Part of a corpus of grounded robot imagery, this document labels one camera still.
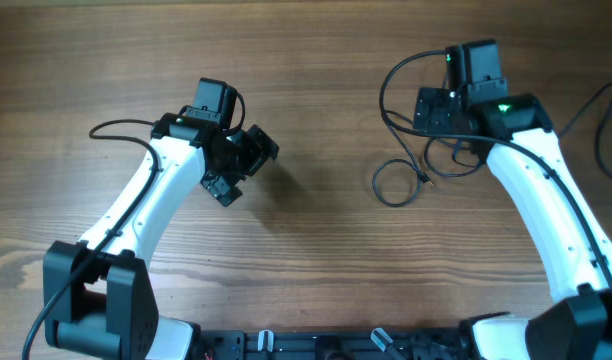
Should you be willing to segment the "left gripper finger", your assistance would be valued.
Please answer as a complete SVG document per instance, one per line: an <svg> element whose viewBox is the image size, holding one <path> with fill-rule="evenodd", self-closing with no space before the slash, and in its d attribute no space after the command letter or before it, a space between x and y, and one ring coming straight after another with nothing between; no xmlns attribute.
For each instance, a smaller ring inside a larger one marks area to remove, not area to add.
<svg viewBox="0 0 612 360"><path fill-rule="evenodd" d="M244 176L235 172L208 172L202 177L200 184L223 207L228 207L242 196L237 184L243 180Z"/></svg>
<svg viewBox="0 0 612 360"><path fill-rule="evenodd" d="M280 147L257 125L253 125L247 134L256 145L251 155L251 164L247 169L248 175L254 175L268 159L277 159Z"/></svg>

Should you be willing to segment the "black USB cable blue plug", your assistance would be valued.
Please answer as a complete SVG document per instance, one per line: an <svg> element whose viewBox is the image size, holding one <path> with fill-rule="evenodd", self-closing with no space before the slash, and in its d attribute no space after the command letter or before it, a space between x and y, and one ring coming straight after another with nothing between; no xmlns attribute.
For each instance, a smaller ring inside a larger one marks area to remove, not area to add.
<svg viewBox="0 0 612 360"><path fill-rule="evenodd" d="M390 207L390 208L400 208L400 207L404 207L409 205L410 203L414 202L416 200L416 198L419 196L419 193L422 189L422 185L423 184L430 184L431 183L431 178L429 177L429 175L423 171L420 167L420 162L417 159L415 153L410 149L410 147L406 144L405 141L402 140L402 138L399 136L400 131L396 130L393 126L391 125L386 125L386 128L388 129L388 131L390 132L390 134L395 138L395 140L397 141L397 143L403 148L403 150L405 151L407 158L406 159L402 159L402 158L394 158L394 159L390 159L387 160L385 162L383 162L382 164L380 164L374 171L372 179L371 179L371 187L373 190L373 193L375 194L376 198L385 206ZM460 167L463 167L465 169L464 172L459 172L459 173L449 173L449 172L443 172L438 170L435 166L432 165L431 161L430 161L430 147L434 144L434 143L439 143L447 148L449 148L451 150L451 161L455 164L457 164ZM466 177L469 175L472 175L474 173L476 173L477 171L479 171L482 166L484 165L484 163L481 160L478 160L475 164L468 164L468 163L464 163L458 160L458 155L461 152L464 151L470 151L473 148L473 146L470 143L466 143L464 140L455 140L454 142L450 142L447 139L443 139L443 138L430 138L424 149L422 152L422 160L423 162L427 165L427 168L433 172L435 175L438 175L440 177L443 178L461 178L461 177ZM382 173L382 171L389 165L392 164L402 164L408 168L410 168L415 176L416 176L416 185L412 190L412 193L408 196L408 198L406 200L403 200L401 202L390 202L388 201L381 193L380 188L379 188L379 184L378 184L378 179L380 174Z"/></svg>

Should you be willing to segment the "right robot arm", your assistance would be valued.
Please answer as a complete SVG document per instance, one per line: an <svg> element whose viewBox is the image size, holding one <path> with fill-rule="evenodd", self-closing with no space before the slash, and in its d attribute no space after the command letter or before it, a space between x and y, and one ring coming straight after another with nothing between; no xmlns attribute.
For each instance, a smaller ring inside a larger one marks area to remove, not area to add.
<svg viewBox="0 0 612 360"><path fill-rule="evenodd" d="M538 250L553 306L471 326L484 359L612 359L612 243L573 180L532 94L511 96L493 40L443 50L445 89L423 88L413 126L469 139L512 198Z"/></svg>

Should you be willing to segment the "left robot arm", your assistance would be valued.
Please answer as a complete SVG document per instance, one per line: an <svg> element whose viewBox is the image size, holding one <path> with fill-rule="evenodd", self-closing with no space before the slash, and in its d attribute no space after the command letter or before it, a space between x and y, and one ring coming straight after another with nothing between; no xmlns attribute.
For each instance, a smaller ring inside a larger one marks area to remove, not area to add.
<svg viewBox="0 0 612 360"><path fill-rule="evenodd" d="M192 322L160 314L149 265L186 196L203 187L227 207L278 145L258 126L232 121L243 96L202 78L192 104L150 123L137 171L104 216L75 243L54 242L43 259L44 307L22 356L43 332L49 346L100 359L211 359Z"/></svg>

